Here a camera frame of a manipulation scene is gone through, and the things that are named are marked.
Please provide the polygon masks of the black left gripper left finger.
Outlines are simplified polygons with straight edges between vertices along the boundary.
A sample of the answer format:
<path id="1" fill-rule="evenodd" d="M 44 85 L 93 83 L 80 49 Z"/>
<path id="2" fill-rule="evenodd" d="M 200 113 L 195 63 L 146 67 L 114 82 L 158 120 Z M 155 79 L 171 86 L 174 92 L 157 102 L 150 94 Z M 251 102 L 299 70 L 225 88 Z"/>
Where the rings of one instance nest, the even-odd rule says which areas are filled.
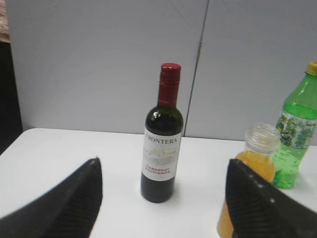
<path id="1" fill-rule="evenodd" d="M 0 220 L 2 238 L 88 238 L 103 199 L 98 157 L 57 186 Z"/>

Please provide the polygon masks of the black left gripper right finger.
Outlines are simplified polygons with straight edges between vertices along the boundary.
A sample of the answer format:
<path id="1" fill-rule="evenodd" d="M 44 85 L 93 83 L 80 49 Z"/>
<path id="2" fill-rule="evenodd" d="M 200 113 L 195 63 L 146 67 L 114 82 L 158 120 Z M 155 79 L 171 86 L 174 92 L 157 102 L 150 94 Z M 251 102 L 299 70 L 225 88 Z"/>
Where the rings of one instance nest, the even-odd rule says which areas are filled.
<path id="1" fill-rule="evenodd" d="M 238 159 L 230 159 L 226 202 L 234 238 L 315 238 L 317 214 Z"/>

